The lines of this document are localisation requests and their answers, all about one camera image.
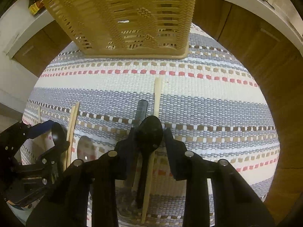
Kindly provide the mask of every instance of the white countertop edge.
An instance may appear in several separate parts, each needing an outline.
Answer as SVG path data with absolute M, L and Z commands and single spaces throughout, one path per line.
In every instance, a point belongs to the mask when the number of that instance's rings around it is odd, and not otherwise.
M 262 0 L 225 0 L 238 5 L 267 21 L 286 36 L 303 56 L 303 40 L 292 25 Z
M 33 23 L 31 23 L 22 33 L 18 35 L 18 37 L 12 42 L 10 49 L 7 52 L 7 55 L 11 59 L 18 50 L 38 31 L 43 29 L 46 25 L 54 21 L 54 18 L 50 15 L 50 13 L 45 10 L 43 11 Z

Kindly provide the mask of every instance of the plastic basket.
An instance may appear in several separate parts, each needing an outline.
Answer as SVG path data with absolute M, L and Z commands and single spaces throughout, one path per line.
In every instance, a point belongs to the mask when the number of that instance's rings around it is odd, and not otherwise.
M 184 58 L 195 0 L 43 0 L 88 57 Z

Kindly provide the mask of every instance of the round table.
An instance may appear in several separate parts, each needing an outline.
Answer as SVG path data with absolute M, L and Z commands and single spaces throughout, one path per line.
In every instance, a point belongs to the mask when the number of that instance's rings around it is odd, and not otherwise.
M 132 127 L 137 103 L 148 101 L 153 114 L 154 81 L 162 79 L 159 119 L 188 150 L 211 161 L 227 159 L 264 200 L 279 156 L 275 124 L 258 84 L 244 66 L 194 24 L 189 53 L 183 60 L 92 59 L 72 42 L 45 69 L 25 108 L 23 122 L 53 120 L 67 128 L 71 107 L 80 102 L 72 145 L 72 161 L 95 159 L 113 150 Z M 84 146 L 77 147 L 80 138 Z M 30 164 L 53 145 L 48 136 L 27 141 L 23 164 Z M 155 153 L 146 223 L 142 226 L 182 225 L 185 181 L 170 173 L 166 150 Z M 116 182 L 120 226 L 140 224 L 140 210 L 131 206 Z M 212 191 L 210 223 L 214 221 Z M 87 211 L 90 226 L 91 209 Z

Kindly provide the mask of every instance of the yellow label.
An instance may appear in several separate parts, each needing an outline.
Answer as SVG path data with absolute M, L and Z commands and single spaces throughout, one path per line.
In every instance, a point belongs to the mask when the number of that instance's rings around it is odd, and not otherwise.
M 33 15 L 35 15 L 39 11 L 40 8 L 38 8 L 37 4 L 34 3 L 28 9 L 31 11 L 31 13 Z

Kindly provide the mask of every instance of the metal spoon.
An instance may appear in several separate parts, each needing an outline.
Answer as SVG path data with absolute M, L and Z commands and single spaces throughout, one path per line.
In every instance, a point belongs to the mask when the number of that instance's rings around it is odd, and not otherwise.
M 138 208 L 143 206 L 149 156 L 159 147 L 162 137 L 162 124 L 156 116 L 146 117 L 136 131 L 135 139 L 142 154 L 142 168 L 136 199 Z

